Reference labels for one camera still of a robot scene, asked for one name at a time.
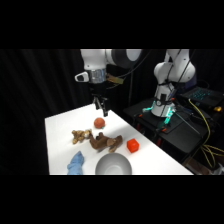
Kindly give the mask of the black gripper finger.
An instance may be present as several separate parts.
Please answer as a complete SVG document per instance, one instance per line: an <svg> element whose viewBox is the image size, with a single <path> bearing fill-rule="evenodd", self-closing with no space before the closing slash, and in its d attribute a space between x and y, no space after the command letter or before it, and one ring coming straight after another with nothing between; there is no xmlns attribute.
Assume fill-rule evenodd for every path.
<svg viewBox="0 0 224 224"><path fill-rule="evenodd" d="M94 97L93 103L95 104L96 110L101 109L101 104L100 104L100 101L97 97Z"/></svg>
<svg viewBox="0 0 224 224"><path fill-rule="evenodd" d="M108 116L108 99L107 98L101 98L101 108L103 110L103 115L104 117L107 117Z"/></svg>

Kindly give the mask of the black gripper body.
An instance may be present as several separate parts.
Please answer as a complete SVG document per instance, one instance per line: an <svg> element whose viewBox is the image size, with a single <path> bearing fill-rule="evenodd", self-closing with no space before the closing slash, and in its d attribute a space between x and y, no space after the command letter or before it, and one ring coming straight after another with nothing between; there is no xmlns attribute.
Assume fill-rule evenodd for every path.
<svg viewBox="0 0 224 224"><path fill-rule="evenodd" d="M92 95L99 95L101 97L106 96L106 83L90 83L89 84L90 91Z"/></svg>

